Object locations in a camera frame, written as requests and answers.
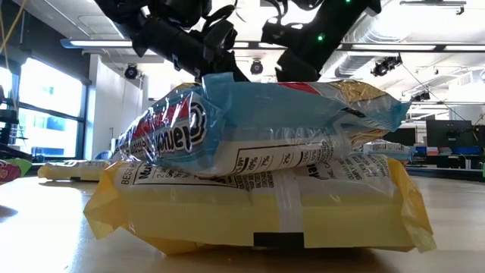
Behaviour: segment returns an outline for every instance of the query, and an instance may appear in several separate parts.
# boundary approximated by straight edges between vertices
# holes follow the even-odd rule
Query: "yellow snack bag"
[[[101,172],[111,164],[110,160],[48,162],[37,171],[37,176],[52,180],[99,181]]]
[[[118,162],[84,213],[97,238],[121,227],[166,254],[204,245],[435,248],[421,194],[383,155],[210,180]]]

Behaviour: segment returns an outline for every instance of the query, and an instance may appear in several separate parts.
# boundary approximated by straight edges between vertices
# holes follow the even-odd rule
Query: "computer monitor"
[[[405,146],[414,146],[416,144],[416,128],[399,128],[396,132],[390,132],[383,136],[383,140]]]
[[[471,121],[426,121],[429,147],[473,147]]]

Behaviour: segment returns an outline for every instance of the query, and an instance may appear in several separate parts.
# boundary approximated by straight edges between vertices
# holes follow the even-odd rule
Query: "snack bag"
[[[84,214],[98,239],[125,228],[166,254],[206,244],[435,248],[418,188],[383,155],[217,179],[118,162]]]
[[[37,175],[51,180],[99,181],[101,172],[111,163],[109,160],[48,162],[37,171]]]
[[[0,182],[10,182],[21,176],[20,167],[0,160]]]
[[[414,153],[414,147],[407,147],[386,140],[375,140],[354,148],[352,155],[385,155],[401,162],[409,162]]]
[[[366,83],[234,83],[204,77],[155,103],[120,136],[115,158],[201,177],[344,158],[396,130],[409,104]]]

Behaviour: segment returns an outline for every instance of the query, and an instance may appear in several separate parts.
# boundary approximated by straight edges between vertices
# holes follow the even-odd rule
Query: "ceiling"
[[[465,12],[457,15],[457,8],[441,8],[427,6],[404,6],[400,0],[383,0],[383,12],[377,17],[364,17],[358,26],[346,37],[348,42],[485,42],[485,24],[480,24],[485,17],[484,0],[466,0]],[[213,0],[213,11],[233,0]],[[35,0],[28,1],[26,9],[46,22],[51,27],[71,39],[123,39],[114,28],[94,0]],[[315,11],[302,11],[290,2],[290,9],[284,22],[309,22]],[[259,40],[264,22],[276,15],[273,7],[260,7],[259,0],[239,0],[237,13],[229,20],[238,31],[238,40]],[[132,62],[137,58],[133,50],[110,49],[109,58],[116,58],[116,63]],[[236,60],[242,71],[254,81],[274,80],[274,69],[281,51],[236,51]],[[264,72],[257,77],[251,76],[249,67],[252,59],[261,59]],[[348,59],[346,53],[336,52],[326,64],[325,77],[335,77],[336,67],[342,67],[342,62]],[[404,66],[397,67],[384,77],[374,77],[370,70],[375,66],[375,58],[359,58],[363,61],[358,69],[352,71],[352,78],[371,83],[386,90],[396,98],[409,100],[413,93],[419,92],[422,85],[418,80],[429,86],[439,97],[434,100],[450,100],[452,98],[450,84],[460,87],[460,79],[471,77],[471,71],[485,69],[485,55],[482,54],[402,54]],[[160,73],[167,69],[165,65],[147,65],[146,73]],[[464,101],[474,100],[471,97],[458,97]]]

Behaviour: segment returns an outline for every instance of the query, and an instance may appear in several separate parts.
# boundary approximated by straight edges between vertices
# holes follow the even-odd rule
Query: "wooden table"
[[[118,230],[96,241],[83,207],[95,183],[0,185],[0,272],[484,272],[485,185],[415,177],[438,250],[228,248],[166,257]]]

